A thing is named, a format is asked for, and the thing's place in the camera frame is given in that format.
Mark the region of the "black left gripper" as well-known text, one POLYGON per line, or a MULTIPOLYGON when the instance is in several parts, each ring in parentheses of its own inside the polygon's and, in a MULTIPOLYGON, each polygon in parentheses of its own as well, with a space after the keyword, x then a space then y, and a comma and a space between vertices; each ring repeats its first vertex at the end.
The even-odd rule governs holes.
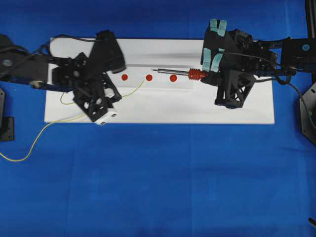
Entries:
POLYGON ((50 90, 74 91, 73 101, 93 123, 117 115, 114 103, 122 96, 106 72, 122 72, 126 65, 113 32, 98 32, 88 57, 81 52, 75 58, 53 56, 50 62, 57 66, 51 71, 50 90))

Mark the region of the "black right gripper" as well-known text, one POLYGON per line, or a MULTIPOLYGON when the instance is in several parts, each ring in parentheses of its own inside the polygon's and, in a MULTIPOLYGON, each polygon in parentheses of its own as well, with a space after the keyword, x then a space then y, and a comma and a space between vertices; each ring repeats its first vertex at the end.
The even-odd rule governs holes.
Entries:
POLYGON ((228 109, 243 107, 256 78, 277 71, 277 40, 254 40, 239 29, 227 31, 227 21, 210 19, 202 47, 201 82, 217 87, 214 104, 228 109))

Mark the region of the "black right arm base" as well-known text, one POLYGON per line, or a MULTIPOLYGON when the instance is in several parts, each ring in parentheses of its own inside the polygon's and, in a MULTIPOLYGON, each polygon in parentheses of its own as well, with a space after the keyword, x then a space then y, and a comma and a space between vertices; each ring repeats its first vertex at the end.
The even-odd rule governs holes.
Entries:
POLYGON ((316 145, 316 84, 314 83, 300 99, 300 120, 302 134, 316 145))

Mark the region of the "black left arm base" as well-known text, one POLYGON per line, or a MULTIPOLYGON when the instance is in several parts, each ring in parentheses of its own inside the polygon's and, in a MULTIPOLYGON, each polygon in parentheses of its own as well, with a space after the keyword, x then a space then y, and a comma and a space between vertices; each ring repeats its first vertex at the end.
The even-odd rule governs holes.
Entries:
POLYGON ((14 141, 14 117, 4 116, 5 92, 0 89, 0 141, 14 141))

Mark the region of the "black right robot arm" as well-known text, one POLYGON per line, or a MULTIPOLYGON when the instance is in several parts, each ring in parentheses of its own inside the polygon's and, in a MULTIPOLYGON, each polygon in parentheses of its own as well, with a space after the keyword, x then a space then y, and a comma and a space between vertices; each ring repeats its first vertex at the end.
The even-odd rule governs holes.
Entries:
POLYGON ((253 40, 239 29, 227 30, 227 21, 211 19, 201 55, 201 82, 217 87, 215 104, 241 108, 255 83, 273 77, 289 84, 297 72, 316 71, 315 39, 253 40))

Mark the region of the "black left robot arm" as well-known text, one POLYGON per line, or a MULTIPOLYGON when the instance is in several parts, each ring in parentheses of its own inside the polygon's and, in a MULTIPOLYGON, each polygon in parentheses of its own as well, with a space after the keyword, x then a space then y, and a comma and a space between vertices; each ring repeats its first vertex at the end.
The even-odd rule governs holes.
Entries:
POLYGON ((108 72, 126 69, 121 48, 113 32, 96 34, 89 55, 56 57, 50 42, 30 53, 15 45, 7 35, 0 36, 0 79, 35 89, 72 92, 73 102, 94 123, 103 125, 115 112, 114 103, 122 99, 108 72))

